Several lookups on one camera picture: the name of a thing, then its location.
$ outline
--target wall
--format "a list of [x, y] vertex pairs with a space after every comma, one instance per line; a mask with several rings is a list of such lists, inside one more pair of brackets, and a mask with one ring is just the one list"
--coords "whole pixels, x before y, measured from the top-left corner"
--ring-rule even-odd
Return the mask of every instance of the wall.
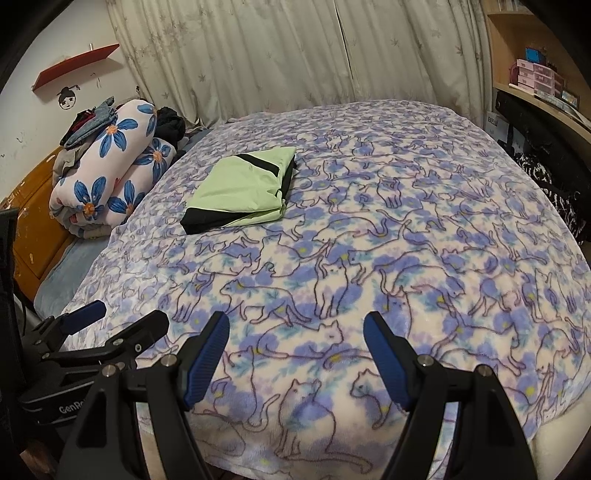
[[[74, 0], [33, 41], [0, 93], [0, 201], [56, 147], [76, 114], [113, 95], [135, 95], [135, 83], [121, 49], [97, 63], [64, 75], [35, 92], [40, 71], [90, 49], [117, 43], [104, 0]], [[76, 103], [58, 103], [64, 87]]]

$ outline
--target fleece blanket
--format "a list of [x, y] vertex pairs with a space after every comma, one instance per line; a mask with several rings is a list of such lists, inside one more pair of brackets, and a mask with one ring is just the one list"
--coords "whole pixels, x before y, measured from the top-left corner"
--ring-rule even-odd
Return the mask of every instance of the fleece blanket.
[[[187, 202], [220, 158], [284, 145], [297, 173], [283, 218], [185, 234]], [[66, 310], [94, 299], [107, 315], [65, 348], [168, 315], [140, 366], [228, 314], [225, 354], [187, 421], [207, 462], [252, 479], [381, 478], [407, 417], [363, 339], [372, 310], [417, 353], [490, 365], [528, 440], [591, 381], [591, 278], [567, 226], [486, 133], [417, 102], [216, 128], [113, 232]], [[456, 414], [450, 404], [433, 479]]]
[[109, 235], [124, 223], [176, 154], [154, 138], [155, 109], [143, 100], [122, 106], [50, 197], [51, 214], [82, 238]]

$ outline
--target wooden shelf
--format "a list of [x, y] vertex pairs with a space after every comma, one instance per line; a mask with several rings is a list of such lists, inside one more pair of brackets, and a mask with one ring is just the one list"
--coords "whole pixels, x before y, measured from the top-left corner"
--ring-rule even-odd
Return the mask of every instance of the wooden shelf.
[[562, 113], [557, 108], [554, 108], [553, 106], [547, 104], [546, 102], [543, 102], [539, 98], [536, 98], [527, 92], [524, 92], [523, 90], [512, 88], [508, 85], [503, 85], [502, 83], [495, 83], [495, 88], [498, 90], [503, 90], [503, 92], [510, 93], [511, 95], [514, 95], [517, 98], [521, 98], [522, 100], [525, 100], [526, 102], [536, 106], [537, 108], [540, 108], [544, 112], [556, 118], [556, 120], [558, 120], [562, 124], [565, 124], [567, 127], [577, 132], [581, 137], [585, 139], [585, 141], [591, 144], [591, 132], [589, 132], [580, 123], [576, 122], [565, 113]]
[[489, 17], [494, 17], [495, 15], [529, 15], [531, 17], [535, 17], [535, 15], [530, 11], [517, 11], [517, 12], [491, 12], [488, 14]]
[[84, 67], [99, 60], [104, 60], [115, 50], [117, 50], [117, 48], [119, 48], [119, 44], [115, 43], [113, 45], [107, 45], [106, 47], [97, 48], [96, 50], [85, 51], [80, 55], [76, 55], [75, 57], [65, 59], [60, 63], [56, 63], [55, 65], [43, 70], [37, 76], [37, 80], [31, 89], [34, 92], [39, 87], [49, 83], [52, 80], [55, 80], [56, 78], [61, 77], [62, 75], [65, 75], [66, 73], [70, 73], [72, 70], [79, 69], [80, 67]]

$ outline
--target curtain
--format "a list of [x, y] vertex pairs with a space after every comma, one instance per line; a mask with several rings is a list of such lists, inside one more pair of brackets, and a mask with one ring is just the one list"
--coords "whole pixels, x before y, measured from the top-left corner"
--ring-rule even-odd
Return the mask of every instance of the curtain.
[[332, 0], [107, 0], [143, 94], [206, 125], [354, 100]]
[[446, 106], [482, 127], [492, 106], [480, 0], [335, 0], [359, 100]]
[[207, 126], [380, 98], [479, 126], [491, 60], [479, 0], [106, 0], [141, 91]]

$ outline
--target black trim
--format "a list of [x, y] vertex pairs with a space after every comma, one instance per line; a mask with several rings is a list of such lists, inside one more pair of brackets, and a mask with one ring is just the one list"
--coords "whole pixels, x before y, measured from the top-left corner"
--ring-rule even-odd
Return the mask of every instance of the black trim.
[[290, 189], [291, 185], [291, 178], [294, 174], [294, 167], [296, 166], [296, 157], [291, 159], [290, 164], [287, 166], [287, 170], [285, 171], [285, 175], [283, 175], [283, 180], [281, 181], [281, 198], [287, 198], [287, 192]]
[[248, 215], [250, 213], [218, 212], [216, 210], [188, 208], [181, 219], [181, 226], [187, 235], [195, 235], [235, 222]]
[[249, 155], [248, 153], [241, 153], [240, 155], [236, 156], [254, 165], [255, 167], [259, 167], [263, 170], [270, 171], [275, 177], [279, 178], [279, 167], [277, 165], [267, 160], [263, 160], [261, 158], [254, 157], [253, 155]]

